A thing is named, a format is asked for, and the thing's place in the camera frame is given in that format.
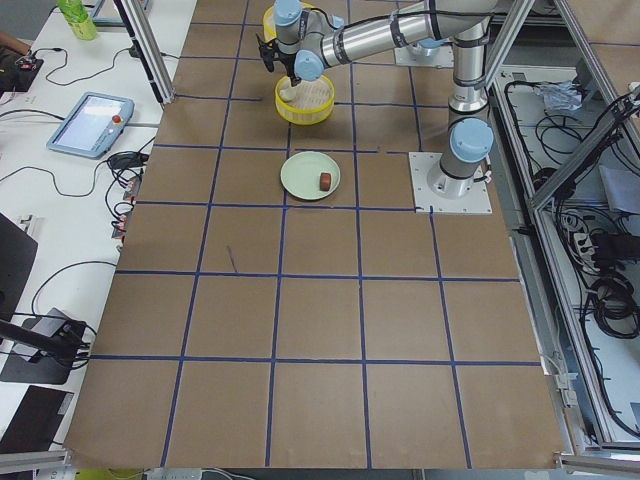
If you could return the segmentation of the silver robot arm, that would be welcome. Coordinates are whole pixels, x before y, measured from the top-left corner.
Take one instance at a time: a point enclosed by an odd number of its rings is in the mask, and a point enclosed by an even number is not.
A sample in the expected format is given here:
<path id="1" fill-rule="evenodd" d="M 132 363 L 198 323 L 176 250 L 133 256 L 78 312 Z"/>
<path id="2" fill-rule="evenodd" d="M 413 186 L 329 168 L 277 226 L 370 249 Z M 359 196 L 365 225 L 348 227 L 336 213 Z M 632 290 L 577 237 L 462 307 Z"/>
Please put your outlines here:
<path id="1" fill-rule="evenodd" d="M 387 51 L 400 66 L 425 67 L 427 79 L 436 82 L 444 76 L 435 61 L 441 50 L 450 50 L 448 144 L 426 180 L 433 195 L 460 201 L 489 179 L 476 174 L 494 141 L 488 90 L 530 10 L 527 2 L 515 2 L 490 48 L 496 7 L 494 1 L 420 1 L 345 23 L 318 7 L 277 1 L 272 7 L 275 35 L 260 41 L 259 53 L 267 70 L 281 63 L 291 86 L 297 86 L 318 80 L 330 68 Z"/>

